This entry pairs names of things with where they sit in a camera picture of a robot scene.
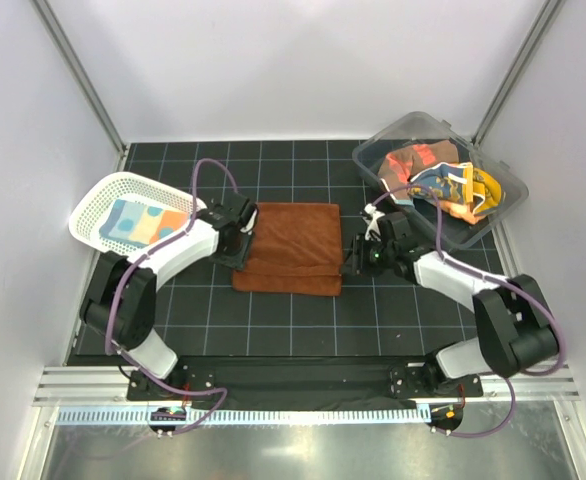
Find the blue polka dot towel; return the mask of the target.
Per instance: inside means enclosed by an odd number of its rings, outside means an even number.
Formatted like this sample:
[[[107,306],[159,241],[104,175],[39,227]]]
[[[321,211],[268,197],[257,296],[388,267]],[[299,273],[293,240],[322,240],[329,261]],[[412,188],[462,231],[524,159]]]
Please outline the blue polka dot towel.
[[[189,214],[117,199],[100,226],[103,239],[135,247],[152,245],[185,226]]]

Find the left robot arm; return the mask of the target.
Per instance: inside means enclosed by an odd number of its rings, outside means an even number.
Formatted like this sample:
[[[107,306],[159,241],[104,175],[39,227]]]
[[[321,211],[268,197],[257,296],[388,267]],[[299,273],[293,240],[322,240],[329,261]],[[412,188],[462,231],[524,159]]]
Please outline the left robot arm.
[[[128,250],[100,254],[79,317],[103,335],[107,351],[150,374],[161,399],[179,397],[185,377],[155,330],[159,289],[203,259],[243,269],[258,216],[257,204],[239,193],[208,204],[189,199],[184,211],[117,199],[100,225],[100,239]]]

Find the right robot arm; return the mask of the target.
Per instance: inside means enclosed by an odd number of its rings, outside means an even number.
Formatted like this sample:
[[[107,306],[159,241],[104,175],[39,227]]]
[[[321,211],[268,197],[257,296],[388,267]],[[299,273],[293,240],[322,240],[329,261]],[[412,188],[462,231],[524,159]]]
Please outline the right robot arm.
[[[535,365],[550,359],[549,373],[565,362],[565,340],[536,280],[529,275],[493,275],[455,259],[438,244],[419,241],[400,212],[384,213],[367,204],[364,232],[354,236],[344,272],[374,277],[387,271],[435,291],[470,311],[476,336],[440,348],[425,362],[423,382],[446,396],[460,378],[492,372],[508,379],[537,375]]]

